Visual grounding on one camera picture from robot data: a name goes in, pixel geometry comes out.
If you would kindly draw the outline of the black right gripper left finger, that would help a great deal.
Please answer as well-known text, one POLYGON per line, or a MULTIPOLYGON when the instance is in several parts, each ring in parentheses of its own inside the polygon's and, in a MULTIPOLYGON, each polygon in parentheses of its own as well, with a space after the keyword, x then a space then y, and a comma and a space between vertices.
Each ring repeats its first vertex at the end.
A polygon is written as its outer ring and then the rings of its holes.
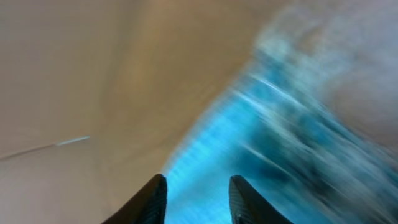
POLYGON ((103 224, 164 224, 167 181, 156 174, 103 224))

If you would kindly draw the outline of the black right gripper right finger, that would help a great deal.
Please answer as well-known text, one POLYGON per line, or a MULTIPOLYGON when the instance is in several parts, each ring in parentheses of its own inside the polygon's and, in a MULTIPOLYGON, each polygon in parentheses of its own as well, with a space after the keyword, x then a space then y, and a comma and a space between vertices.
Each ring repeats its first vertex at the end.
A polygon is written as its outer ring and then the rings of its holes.
POLYGON ((233 224, 292 224, 241 175, 229 180, 229 208, 233 224))

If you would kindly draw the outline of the light blue denim jeans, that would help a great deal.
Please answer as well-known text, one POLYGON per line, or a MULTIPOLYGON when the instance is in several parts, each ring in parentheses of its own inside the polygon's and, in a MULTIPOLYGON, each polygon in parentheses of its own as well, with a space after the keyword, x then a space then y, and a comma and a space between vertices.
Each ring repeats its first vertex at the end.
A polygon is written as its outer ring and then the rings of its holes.
POLYGON ((397 222, 397 3, 292 4, 167 165, 167 223, 231 223, 241 175, 292 223, 397 222))

